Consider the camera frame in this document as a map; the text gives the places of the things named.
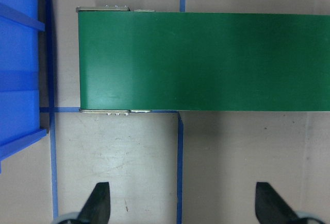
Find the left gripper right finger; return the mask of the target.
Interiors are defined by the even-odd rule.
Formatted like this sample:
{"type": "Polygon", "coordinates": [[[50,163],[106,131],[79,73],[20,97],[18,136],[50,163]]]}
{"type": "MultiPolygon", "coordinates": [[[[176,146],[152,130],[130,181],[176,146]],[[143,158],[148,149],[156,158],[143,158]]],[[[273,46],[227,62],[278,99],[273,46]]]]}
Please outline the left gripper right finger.
{"type": "Polygon", "coordinates": [[[289,223],[298,220],[296,212],[268,182],[257,182],[255,214],[259,223],[289,223]]]}

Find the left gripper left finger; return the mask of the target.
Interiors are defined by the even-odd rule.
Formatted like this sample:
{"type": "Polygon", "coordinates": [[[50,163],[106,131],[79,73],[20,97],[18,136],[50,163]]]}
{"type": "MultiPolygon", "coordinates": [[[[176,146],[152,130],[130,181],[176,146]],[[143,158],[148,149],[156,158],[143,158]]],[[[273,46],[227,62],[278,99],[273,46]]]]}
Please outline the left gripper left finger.
{"type": "Polygon", "coordinates": [[[79,213],[80,223],[104,223],[110,219],[110,187],[108,182],[96,184],[91,195],[79,213]]]}

